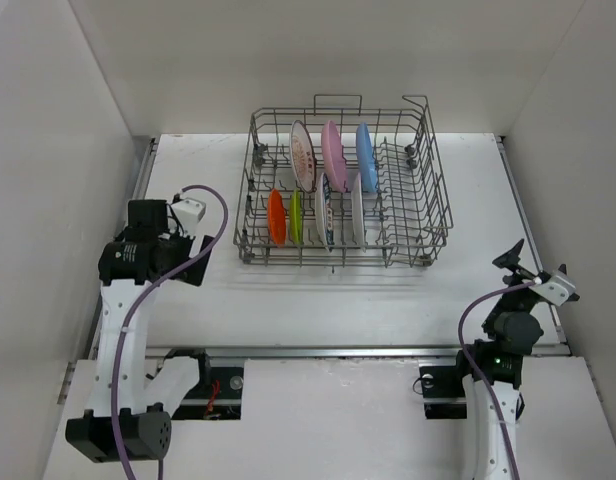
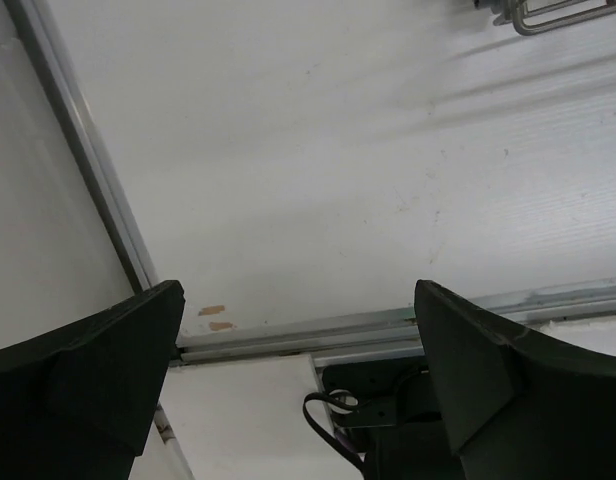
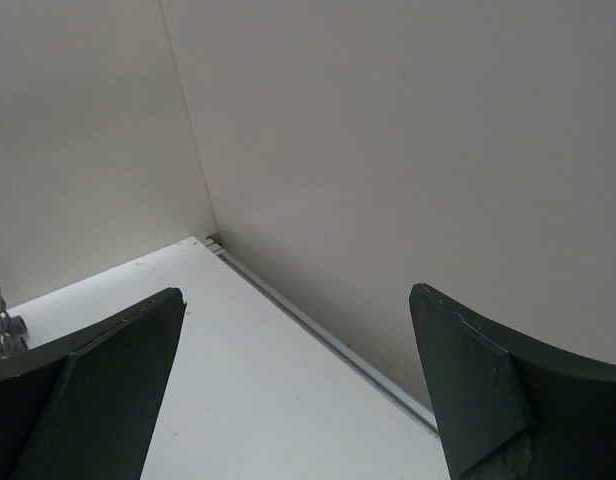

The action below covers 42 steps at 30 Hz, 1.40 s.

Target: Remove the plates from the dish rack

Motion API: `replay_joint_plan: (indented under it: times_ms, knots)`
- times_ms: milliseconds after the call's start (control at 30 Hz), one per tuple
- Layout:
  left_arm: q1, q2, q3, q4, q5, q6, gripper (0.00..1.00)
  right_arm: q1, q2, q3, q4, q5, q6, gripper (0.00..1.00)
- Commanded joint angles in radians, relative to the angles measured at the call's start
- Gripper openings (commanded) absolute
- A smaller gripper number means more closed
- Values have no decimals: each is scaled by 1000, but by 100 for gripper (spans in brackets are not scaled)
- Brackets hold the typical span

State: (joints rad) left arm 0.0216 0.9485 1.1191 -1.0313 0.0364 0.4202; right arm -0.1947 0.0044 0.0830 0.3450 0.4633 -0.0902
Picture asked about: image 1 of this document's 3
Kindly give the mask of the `orange plastic plate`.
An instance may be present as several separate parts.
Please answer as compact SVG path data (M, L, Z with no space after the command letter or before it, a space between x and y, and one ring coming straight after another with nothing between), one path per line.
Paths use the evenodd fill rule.
M277 246L286 242L286 212L280 192L273 188L267 201L267 222L271 241Z

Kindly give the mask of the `lime green plastic plate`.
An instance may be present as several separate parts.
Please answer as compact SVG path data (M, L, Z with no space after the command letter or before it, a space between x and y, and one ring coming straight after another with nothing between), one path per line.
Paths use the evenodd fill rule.
M301 192L295 189L290 197L289 207L290 237L295 245L303 244L303 215L301 208Z

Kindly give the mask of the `white plate green lettered rim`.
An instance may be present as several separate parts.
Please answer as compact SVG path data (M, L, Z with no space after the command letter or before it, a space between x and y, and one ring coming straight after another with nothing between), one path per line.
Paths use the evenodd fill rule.
M322 172L317 180L316 187L316 225L320 240L324 248L331 252L334 245L332 229L331 188L327 175Z

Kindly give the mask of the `white plate red pattern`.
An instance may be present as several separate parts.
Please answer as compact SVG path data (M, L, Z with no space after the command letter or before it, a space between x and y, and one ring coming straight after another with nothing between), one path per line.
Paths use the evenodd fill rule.
M316 159L306 125L300 120L295 120L289 138L290 162L297 184L304 192L313 192L316 185Z

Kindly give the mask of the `white plate blue line pattern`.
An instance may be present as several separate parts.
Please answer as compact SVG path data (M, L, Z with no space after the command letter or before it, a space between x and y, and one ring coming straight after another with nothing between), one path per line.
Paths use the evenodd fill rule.
M353 182L351 193L352 223L354 241L362 252L366 252L367 242L365 238L365 222L363 209L363 189L361 174L358 173Z

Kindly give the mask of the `blue plastic plate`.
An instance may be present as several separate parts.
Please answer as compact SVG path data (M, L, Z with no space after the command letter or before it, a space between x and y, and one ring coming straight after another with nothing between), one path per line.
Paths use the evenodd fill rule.
M370 140L368 126L365 122L360 123L356 130L356 154L363 189L367 192L376 193L378 174L374 149Z

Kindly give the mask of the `grey wire dish rack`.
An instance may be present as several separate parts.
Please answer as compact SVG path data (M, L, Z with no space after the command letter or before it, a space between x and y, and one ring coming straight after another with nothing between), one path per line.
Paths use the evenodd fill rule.
M406 95L400 107L368 107L358 95L319 94L308 105L262 107L250 118L241 174L233 242L250 265L288 267L428 267L445 247L453 227L443 167L428 98ZM295 120L309 132L316 159L316 185L304 192L291 167L290 130ZM316 225L316 187L326 174L321 131L332 120L338 129L348 188L331 187L334 245L328 252ZM359 172L356 130L368 126L378 174L377 192L363 189L366 252L354 241L351 193ZM267 201L277 189L286 212L286 242L275 245L267 222ZM290 197L301 192L303 244L290 237Z

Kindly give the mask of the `pink plastic plate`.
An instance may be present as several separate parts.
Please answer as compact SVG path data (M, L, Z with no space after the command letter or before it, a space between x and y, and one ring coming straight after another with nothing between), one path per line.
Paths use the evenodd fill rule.
M340 193L348 188L348 173L343 155L343 145L336 124L328 120L321 131L321 149L324 169L331 187Z

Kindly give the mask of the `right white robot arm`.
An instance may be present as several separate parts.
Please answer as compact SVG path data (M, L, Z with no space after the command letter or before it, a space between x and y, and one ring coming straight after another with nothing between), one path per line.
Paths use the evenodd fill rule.
M506 269L505 287L471 302L458 323L460 350L451 369L453 386L464 393L466 424L461 477L463 479L519 479L516 425L524 402L520 393L524 358L544 335L532 310L540 303L555 307L580 299L574 281L562 264L534 273L520 264L524 241L493 260ZM481 303L497 303L481 328L485 340L466 342L464 326Z

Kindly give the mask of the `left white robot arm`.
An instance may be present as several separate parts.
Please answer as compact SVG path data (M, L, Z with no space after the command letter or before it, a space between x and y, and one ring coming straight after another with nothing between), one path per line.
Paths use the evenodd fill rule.
M154 379L145 371L155 301L149 289L166 273L201 285L208 260L194 261L191 252L205 210L191 197L132 200L126 227L102 251L94 384L83 414L65 429L66 441L94 463L163 460L185 395L201 396L211 387L211 371L194 357L166 360Z

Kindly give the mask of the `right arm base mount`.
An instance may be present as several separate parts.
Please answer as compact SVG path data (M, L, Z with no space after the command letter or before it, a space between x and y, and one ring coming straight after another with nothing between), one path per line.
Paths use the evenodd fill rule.
M523 414L520 394L523 358L496 353L478 357L459 351L453 365L424 365L424 413L430 419L464 419L468 426L492 422L514 426Z

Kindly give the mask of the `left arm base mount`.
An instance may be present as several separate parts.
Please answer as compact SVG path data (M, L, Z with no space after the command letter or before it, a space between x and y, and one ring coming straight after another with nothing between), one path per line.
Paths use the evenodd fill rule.
M223 364L213 360L203 349L172 349L155 367L145 374L146 383L151 382L162 370L166 360L175 357L190 357L197 361L200 372L198 383L186 394L175 411L173 420L233 421L242 414L244 366L235 363Z

